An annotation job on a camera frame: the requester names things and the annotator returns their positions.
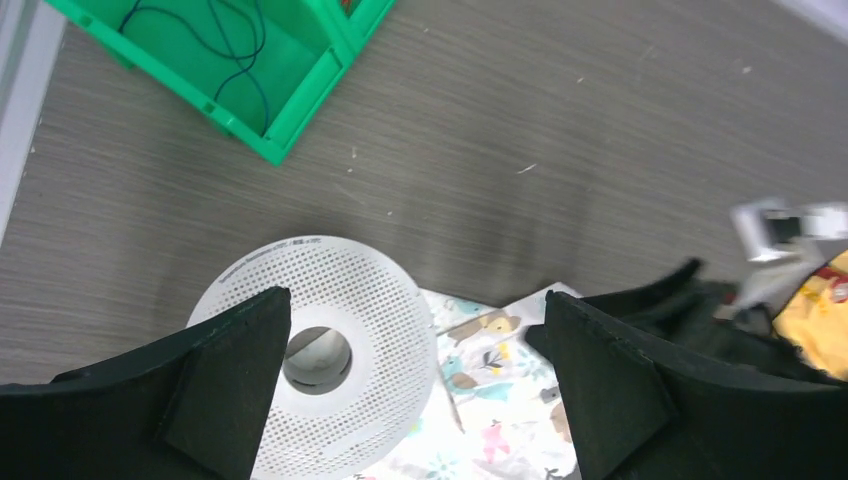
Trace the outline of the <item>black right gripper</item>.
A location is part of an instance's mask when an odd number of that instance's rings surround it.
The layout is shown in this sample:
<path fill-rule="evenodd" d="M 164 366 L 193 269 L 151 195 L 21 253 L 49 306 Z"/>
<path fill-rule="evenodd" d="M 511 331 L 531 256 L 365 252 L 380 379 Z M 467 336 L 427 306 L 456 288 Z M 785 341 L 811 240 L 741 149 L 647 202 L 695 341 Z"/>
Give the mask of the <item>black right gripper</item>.
<path fill-rule="evenodd" d="M 738 320 L 716 319 L 719 301 L 733 296 L 736 287 L 698 279 L 701 266 L 700 260 L 690 259 L 651 284 L 584 296 L 582 301 L 629 327 L 725 363 L 802 382 L 835 383 L 826 373 L 804 363 L 796 347 L 773 335 L 764 308 L 749 310 Z M 633 386 L 644 380 L 642 373 L 623 366 L 623 358 L 616 352 L 607 358 L 563 364 L 564 355 L 573 350 L 565 344 L 569 339 L 549 336 L 544 325 L 533 325 L 525 332 L 527 345 L 555 367 L 563 386 L 580 382 L 586 386 L 621 382 Z"/>

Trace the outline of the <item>white perforated cable spool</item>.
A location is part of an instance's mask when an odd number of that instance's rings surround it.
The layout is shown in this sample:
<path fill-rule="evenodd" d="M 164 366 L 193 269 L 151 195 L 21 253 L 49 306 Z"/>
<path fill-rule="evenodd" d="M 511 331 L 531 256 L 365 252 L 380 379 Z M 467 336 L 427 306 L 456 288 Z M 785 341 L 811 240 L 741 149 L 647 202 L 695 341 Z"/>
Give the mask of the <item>white perforated cable spool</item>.
<path fill-rule="evenodd" d="M 279 373 L 253 467 L 256 479 L 344 479 L 412 430 L 435 384 L 436 335 L 420 288 L 382 252 L 299 236 L 233 263 L 204 292 L 196 325 L 273 286 L 291 294 L 291 332 L 325 329 Z"/>

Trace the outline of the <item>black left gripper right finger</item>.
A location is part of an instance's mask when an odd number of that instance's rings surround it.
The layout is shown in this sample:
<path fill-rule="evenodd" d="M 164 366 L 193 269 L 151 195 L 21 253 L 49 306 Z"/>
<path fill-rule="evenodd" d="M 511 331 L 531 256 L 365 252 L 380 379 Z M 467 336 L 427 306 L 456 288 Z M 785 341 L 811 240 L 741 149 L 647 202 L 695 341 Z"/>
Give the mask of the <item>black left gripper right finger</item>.
<path fill-rule="evenodd" d="M 586 479 L 843 479 L 847 389 L 764 374 L 549 292 L 544 327 Z"/>

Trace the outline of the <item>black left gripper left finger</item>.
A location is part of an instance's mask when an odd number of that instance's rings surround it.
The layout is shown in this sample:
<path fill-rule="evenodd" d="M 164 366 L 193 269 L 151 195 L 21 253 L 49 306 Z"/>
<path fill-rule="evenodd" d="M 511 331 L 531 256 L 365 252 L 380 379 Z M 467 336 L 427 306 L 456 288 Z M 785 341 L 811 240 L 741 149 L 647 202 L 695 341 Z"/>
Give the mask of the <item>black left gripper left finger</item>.
<path fill-rule="evenodd" d="M 247 479 L 291 329 L 268 288 L 43 384 L 1 388 L 5 479 Z"/>

